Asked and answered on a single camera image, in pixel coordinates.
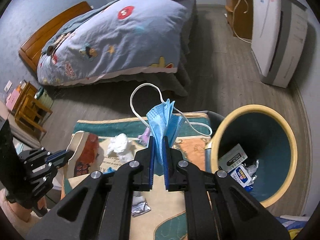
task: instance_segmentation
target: baseboard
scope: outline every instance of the baseboard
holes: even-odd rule
[[[302,121],[303,121],[303,130],[304,134],[306,135],[305,137],[305,146],[306,146],[306,154],[307,154],[307,163],[309,163],[307,170],[306,170],[306,175],[307,175],[307,184],[305,187],[301,190],[303,190],[303,200],[301,201],[299,205],[299,214],[300,216],[303,215],[303,211],[305,209],[307,199],[308,199],[308,194],[310,190],[310,184],[311,184],[311,172],[312,172],[312,141],[311,141],[311,129],[310,129],[310,124],[309,124],[309,119],[307,115],[307,111],[302,99],[302,95],[300,93],[299,87],[294,79],[291,80],[290,82],[290,88],[294,93],[295,99],[298,104],[298,109],[300,110]]]
[[[207,4],[207,3],[197,3],[197,6],[206,6],[206,7],[219,7],[219,8],[224,8],[225,5],[222,4]]]

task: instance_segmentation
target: red circle pattern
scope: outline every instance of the red circle pattern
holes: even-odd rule
[[[124,7],[122,10],[118,12],[118,19],[119,20],[126,19],[128,16],[132,14],[133,9],[134,9],[134,6]]]

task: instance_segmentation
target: white ear loop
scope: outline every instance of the white ear loop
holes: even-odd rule
[[[159,91],[161,103],[162,103],[162,104],[165,104],[165,101],[164,101],[163,98],[162,98],[162,94],[161,94],[160,89],[159,89],[157,86],[155,86],[154,84],[151,84],[151,83],[141,84],[141,85],[139,85],[139,86],[132,92],[132,94],[131,94],[131,96],[130,96],[130,107],[131,107],[131,110],[132,110],[132,112],[135,114],[135,116],[138,117],[141,122],[143,122],[143,124],[144,124],[146,127],[150,128],[150,125],[149,125],[145,120],[143,120],[143,118],[135,111],[135,109],[133,108],[133,105],[132,105],[132,98],[133,98],[134,94],[135,94],[140,88],[142,88],[142,87],[144,87],[144,86],[151,86],[151,87],[156,88],[156,89]],[[183,119],[188,123],[188,125],[189,125],[196,133],[201,134],[201,135],[203,135],[203,136],[211,136],[211,135],[212,135],[212,129],[211,129],[211,127],[210,127],[209,125],[204,124],[204,123],[200,123],[200,122],[189,122],[188,118],[186,118],[185,115],[184,115],[181,111],[179,111],[179,110],[178,110],[177,108],[175,108],[175,107],[173,107],[173,109],[176,110],[176,111],[183,117]],[[205,127],[205,128],[208,128],[209,131],[210,131],[210,134],[201,133],[201,132],[197,131],[192,125],[200,125],[200,126],[203,126],[203,127]]]

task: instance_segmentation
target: cartoon print bedding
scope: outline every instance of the cartoon print bedding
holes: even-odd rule
[[[119,0],[64,34],[37,75],[43,85],[94,83],[122,74],[175,73],[194,0]]]

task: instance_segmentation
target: blue face mask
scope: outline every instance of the blue face mask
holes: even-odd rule
[[[160,99],[161,99],[161,104],[153,107],[148,113],[147,113],[147,118],[149,121],[149,124],[143,120],[143,118],[138,115],[138,113],[134,110],[133,105],[132,105],[132,98],[134,94],[137,92],[137,90],[143,86],[152,86],[156,88],[159,91],[160,94]],[[154,173],[161,176],[164,174],[163,170],[163,146],[162,146],[162,141],[163,137],[167,136],[168,137],[168,142],[169,142],[169,147],[171,148],[172,145],[174,144],[178,133],[179,129],[181,128],[182,124],[184,122],[187,122],[190,127],[197,132],[200,135],[203,136],[210,136],[212,134],[212,129],[210,126],[203,124],[203,123],[198,123],[198,122],[189,122],[188,119],[184,116],[182,112],[180,112],[178,109],[176,109],[174,106],[174,101],[170,103],[170,100],[167,99],[166,102],[164,102],[161,91],[159,90],[158,87],[156,87],[153,84],[150,83],[145,83],[142,85],[139,85],[131,94],[130,97],[130,106],[133,111],[133,113],[143,122],[147,127],[150,128],[152,136],[155,139],[156,143],[156,158],[155,158],[155,166],[154,166]],[[172,114],[172,111],[176,110],[180,115],[175,115]],[[199,131],[197,131],[195,128],[193,128],[193,124],[204,126],[209,129],[210,134],[203,134]]]
[[[163,137],[168,137],[169,147],[171,148],[175,142],[178,132],[182,124],[185,122],[182,116],[172,114],[173,104],[167,99],[164,104],[159,104],[153,107],[148,113],[147,118],[149,121],[152,136],[156,143],[156,159],[154,173],[163,175]]]

